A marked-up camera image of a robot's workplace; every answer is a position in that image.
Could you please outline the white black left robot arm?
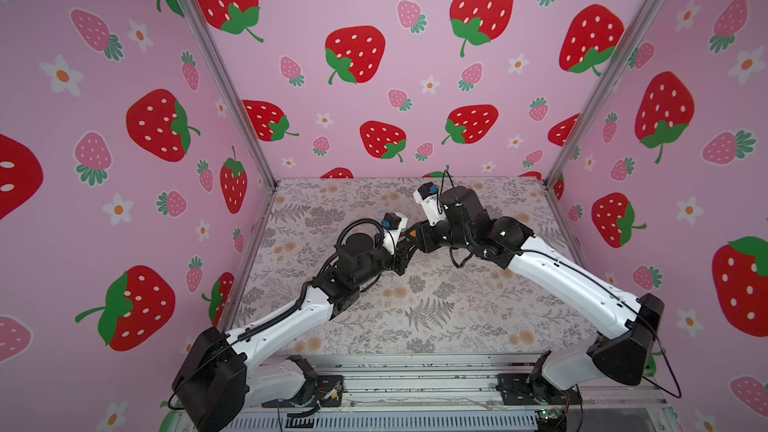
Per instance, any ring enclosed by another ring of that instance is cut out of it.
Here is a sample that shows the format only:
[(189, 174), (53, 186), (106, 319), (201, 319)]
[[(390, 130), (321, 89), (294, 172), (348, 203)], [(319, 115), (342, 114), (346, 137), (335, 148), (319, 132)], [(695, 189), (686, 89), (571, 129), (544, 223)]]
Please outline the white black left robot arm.
[(339, 405), (344, 379), (321, 376), (309, 361), (291, 355), (266, 361), (303, 333), (349, 309), (384, 272), (403, 274), (423, 247), (418, 225), (388, 213), (377, 233), (356, 232), (357, 220), (339, 234), (331, 256), (301, 285), (299, 296), (244, 327), (211, 327), (195, 340), (172, 383), (177, 409), (198, 431), (221, 431), (250, 407), (290, 409), (290, 418), (310, 417)]

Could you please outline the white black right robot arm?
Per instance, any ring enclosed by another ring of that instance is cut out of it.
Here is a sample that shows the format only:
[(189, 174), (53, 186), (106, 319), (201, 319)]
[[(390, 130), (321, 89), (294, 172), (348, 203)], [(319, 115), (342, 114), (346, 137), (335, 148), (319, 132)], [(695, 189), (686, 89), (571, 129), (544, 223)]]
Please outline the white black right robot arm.
[(530, 227), (507, 216), (492, 218), (474, 190), (418, 187), (415, 202), (426, 215), (408, 231), (413, 247), (431, 253), (442, 247), (466, 250), (555, 295), (586, 318), (595, 336), (536, 361), (517, 392), (547, 404), (565, 391), (596, 379), (625, 386), (646, 381), (652, 351), (661, 345), (658, 329), (665, 305), (646, 294), (637, 297), (608, 284), (569, 260)]

